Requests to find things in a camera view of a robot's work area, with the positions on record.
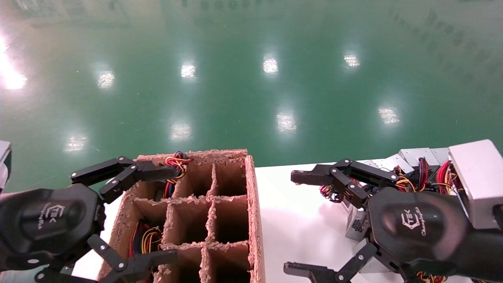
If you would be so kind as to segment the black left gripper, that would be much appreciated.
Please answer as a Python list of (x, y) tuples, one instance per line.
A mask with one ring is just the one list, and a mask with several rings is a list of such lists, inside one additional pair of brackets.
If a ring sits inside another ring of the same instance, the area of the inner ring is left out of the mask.
[[(124, 260), (98, 235), (104, 229), (105, 208), (97, 192), (74, 184), (62, 189), (35, 189), (1, 195), (1, 271), (29, 270), (42, 265), (77, 262), (92, 248), (112, 267), (100, 283), (136, 283), (149, 278), (159, 265), (178, 260), (176, 249), (138, 254)], [(92, 283), (50, 268), (36, 283)]]

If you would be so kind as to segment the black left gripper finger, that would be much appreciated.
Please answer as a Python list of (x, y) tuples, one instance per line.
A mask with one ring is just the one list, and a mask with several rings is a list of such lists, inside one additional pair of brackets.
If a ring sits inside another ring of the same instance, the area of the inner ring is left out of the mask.
[(77, 170), (70, 179), (72, 184), (86, 186), (106, 181), (99, 189), (99, 195), (104, 203), (111, 204), (138, 181), (163, 181), (174, 179), (177, 175), (175, 166), (154, 165), (151, 161), (133, 161), (120, 156)]

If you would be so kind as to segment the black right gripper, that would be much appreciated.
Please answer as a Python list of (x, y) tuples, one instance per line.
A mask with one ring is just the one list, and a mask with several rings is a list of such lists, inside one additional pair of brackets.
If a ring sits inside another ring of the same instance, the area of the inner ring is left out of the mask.
[[(463, 276), (502, 281), (502, 232), (472, 226), (457, 197), (434, 192), (401, 192), (398, 175), (365, 163), (342, 159), (294, 170), (295, 184), (319, 186), (333, 203), (367, 203), (369, 240), (339, 271), (298, 262), (284, 263), (284, 273), (312, 283), (350, 283), (378, 252), (394, 271), (411, 269), (435, 276)], [(371, 196), (372, 188), (384, 188)]]

